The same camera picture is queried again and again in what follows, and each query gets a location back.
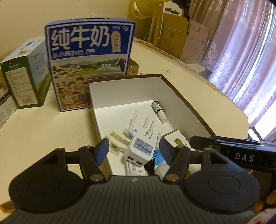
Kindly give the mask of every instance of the usb port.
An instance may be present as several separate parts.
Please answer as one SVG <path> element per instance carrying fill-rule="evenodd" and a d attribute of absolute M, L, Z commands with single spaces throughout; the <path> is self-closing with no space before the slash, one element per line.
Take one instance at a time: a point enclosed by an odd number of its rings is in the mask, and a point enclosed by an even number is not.
<path fill-rule="evenodd" d="M 139 161 L 136 161 L 136 163 L 137 163 L 137 164 L 139 164 L 139 165 L 142 165 L 142 163 L 141 163 L 141 162 L 139 162 Z"/>
<path fill-rule="evenodd" d="M 132 157 L 130 157 L 130 156 L 128 156 L 128 159 L 130 159 L 131 161 L 133 161 L 134 159 L 132 158 Z"/>

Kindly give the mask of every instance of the curtain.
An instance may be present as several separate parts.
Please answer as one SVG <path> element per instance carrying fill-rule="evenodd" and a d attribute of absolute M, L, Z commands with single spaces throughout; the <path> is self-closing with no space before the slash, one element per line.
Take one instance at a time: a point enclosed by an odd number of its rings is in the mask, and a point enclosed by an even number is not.
<path fill-rule="evenodd" d="M 267 0 L 228 0 L 202 59 L 215 84 L 264 140 L 276 138 L 276 9 Z"/>
<path fill-rule="evenodd" d="M 227 0 L 191 0 L 190 18 L 208 28 L 208 36 L 203 54 L 216 32 L 226 2 Z"/>

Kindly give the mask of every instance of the blue milk box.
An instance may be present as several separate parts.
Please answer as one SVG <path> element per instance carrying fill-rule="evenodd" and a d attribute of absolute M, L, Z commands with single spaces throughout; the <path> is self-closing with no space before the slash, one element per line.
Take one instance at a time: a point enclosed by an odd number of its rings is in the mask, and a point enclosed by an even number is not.
<path fill-rule="evenodd" d="M 135 23 L 123 18 L 54 21 L 46 46 L 60 111 L 91 105 L 88 79 L 127 74 Z"/>

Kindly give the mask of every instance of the open box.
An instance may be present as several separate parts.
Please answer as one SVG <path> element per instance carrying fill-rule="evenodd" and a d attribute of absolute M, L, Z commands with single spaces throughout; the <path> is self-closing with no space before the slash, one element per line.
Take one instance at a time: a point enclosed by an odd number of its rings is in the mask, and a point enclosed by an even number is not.
<path fill-rule="evenodd" d="M 165 135 L 175 129 L 178 129 L 188 141 L 193 135 L 204 137 L 215 135 L 200 114 L 162 75 L 91 79 L 89 88 L 92 100 L 91 112 L 100 139 L 112 131 L 122 135 L 135 110 L 138 110 L 135 129 L 143 126 L 148 115 L 150 115 L 149 124 L 156 118 L 154 137 L 158 131 Z M 151 107 L 154 100 L 157 100 L 164 109 L 167 123 L 162 124 Z M 126 175 L 123 153 L 116 156 L 108 152 L 107 161 L 113 175 Z"/>

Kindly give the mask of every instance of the ribbed gray panel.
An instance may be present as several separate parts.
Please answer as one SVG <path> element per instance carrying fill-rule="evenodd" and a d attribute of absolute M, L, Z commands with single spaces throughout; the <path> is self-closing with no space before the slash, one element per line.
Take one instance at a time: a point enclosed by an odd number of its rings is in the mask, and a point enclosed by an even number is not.
<path fill-rule="evenodd" d="M 3 224 L 244 224 L 253 216 L 251 210 L 235 215 L 205 211 L 178 186 L 164 184 L 157 176 L 112 176 L 105 184 L 91 185 L 65 210 L 51 214 L 16 210 Z"/>

